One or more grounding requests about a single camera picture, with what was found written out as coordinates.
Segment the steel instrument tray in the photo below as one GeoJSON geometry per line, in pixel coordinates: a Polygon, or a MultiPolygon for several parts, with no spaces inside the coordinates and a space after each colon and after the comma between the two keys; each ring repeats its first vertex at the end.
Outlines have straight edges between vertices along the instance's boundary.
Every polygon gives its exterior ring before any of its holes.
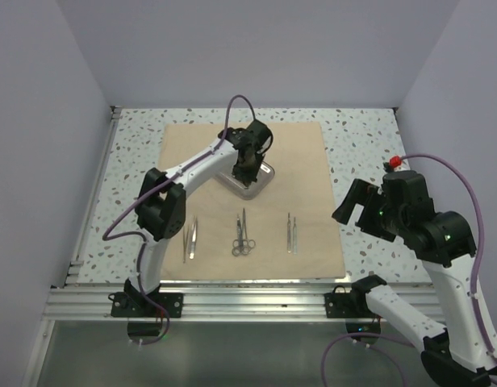
{"type": "Polygon", "coordinates": [[[261,191],[274,179],[274,168],[263,162],[257,174],[257,181],[253,182],[249,187],[243,185],[240,181],[234,178],[230,168],[217,173],[215,179],[229,192],[235,194],[238,198],[245,201],[254,199],[261,191]]]}

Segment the steel scalpel handle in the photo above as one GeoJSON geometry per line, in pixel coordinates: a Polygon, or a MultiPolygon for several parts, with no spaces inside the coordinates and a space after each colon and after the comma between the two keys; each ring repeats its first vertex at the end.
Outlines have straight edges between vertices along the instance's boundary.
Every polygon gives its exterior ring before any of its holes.
{"type": "Polygon", "coordinates": [[[296,217],[294,217],[292,227],[292,252],[294,255],[298,254],[298,226],[296,217]]]}
{"type": "Polygon", "coordinates": [[[292,253],[292,230],[291,230],[290,212],[288,212],[287,214],[287,223],[286,223],[286,251],[287,253],[292,253]]]}

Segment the beige surgical cloth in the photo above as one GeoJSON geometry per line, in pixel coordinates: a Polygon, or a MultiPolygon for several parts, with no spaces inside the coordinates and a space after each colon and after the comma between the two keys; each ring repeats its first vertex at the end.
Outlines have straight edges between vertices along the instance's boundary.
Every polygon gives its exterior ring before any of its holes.
{"type": "Polygon", "coordinates": [[[198,218],[193,260],[183,264],[183,237],[173,237],[161,278],[167,281],[288,280],[343,278],[340,232],[332,219],[336,204],[320,125],[271,123],[274,143],[265,162],[274,179],[254,199],[245,201],[211,178],[186,202],[186,220],[198,218]],[[246,210],[248,237],[256,247],[234,256],[236,216],[246,210]],[[298,254],[286,251],[290,212],[298,226],[298,254]]]}

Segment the steel surgical scissors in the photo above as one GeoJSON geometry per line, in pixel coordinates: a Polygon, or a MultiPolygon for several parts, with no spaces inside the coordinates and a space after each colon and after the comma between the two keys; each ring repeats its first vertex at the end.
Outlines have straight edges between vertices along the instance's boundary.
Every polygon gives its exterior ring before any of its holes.
{"type": "Polygon", "coordinates": [[[241,219],[241,229],[242,236],[244,241],[244,255],[248,255],[255,247],[256,241],[254,239],[250,239],[247,231],[247,218],[246,218],[246,210],[243,208],[242,210],[242,219],[241,219]]]}

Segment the steel forceps with rings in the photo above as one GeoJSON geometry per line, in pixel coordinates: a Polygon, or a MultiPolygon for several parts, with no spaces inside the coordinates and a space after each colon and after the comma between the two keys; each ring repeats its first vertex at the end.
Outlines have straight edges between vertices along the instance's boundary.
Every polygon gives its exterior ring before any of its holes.
{"type": "Polygon", "coordinates": [[[236,238],[232,242],[232,254],[234,256],[239,256],[244,253],[244,239],[241,220],[239,216],[236,216],[236,238]]]}

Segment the steel tweezers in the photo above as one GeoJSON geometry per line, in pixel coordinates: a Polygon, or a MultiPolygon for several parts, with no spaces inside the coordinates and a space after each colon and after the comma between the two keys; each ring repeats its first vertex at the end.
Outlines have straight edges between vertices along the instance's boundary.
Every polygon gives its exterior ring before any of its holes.
{"type": "Polygon", "coordinates": [[[195,217],[190,235],[190,246],[189,246],[189,259],[193,260],[195,257],[196,243],[197,243],[197,234],[198,234],[198,218],[195,217]]]}
{"type": "Polygon", "coordinates": [[[187,249],[188,249],[188,239],[189,239],[189,227],[184,227],[183,230],[183,257],[182,257],[182,262],[183,264],[186,263],[186,257],[187,257],[187,249]]]}

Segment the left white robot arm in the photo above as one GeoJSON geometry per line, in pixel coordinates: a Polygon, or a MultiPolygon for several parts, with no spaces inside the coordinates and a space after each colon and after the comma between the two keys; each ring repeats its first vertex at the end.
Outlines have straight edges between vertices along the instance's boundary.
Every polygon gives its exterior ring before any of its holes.
{"type": "Polygon", "coordinates": [[[114,311],[128,317],[169,316],[159,294],[158,274],[169,241],[184,227],[187,199],[225,168],[249,187],[257,181],[267,150],[264,140],[244,135],[219,139],[182,164],[165,171],[153,168],[145,174],[132,208],[140,228],[136,232],[141,237],[140,252],[135,272],[125,281],[124,299],[114,302],[114,311]]]}

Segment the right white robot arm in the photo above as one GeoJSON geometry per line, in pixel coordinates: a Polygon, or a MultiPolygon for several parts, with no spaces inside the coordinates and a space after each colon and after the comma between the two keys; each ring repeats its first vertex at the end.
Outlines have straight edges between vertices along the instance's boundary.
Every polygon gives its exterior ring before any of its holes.
{"type": "Polygon", "coordinates": [[[388,173],[382,185],[356,179],[332,217],[346,224],[354,207],[356,225],[387,241],[401,238],[428,273],[444,316],[438,323],[405,302],[378,275],[352,283],[347,307],[358,317],[388,321],[420,353],[430,378],[439,386],[490,386],[497,376],[497,336],[492,347],[478,328],[471,292],[476,245],[469,223],[457,212],[438,212],[422,175],[388,173]]]}

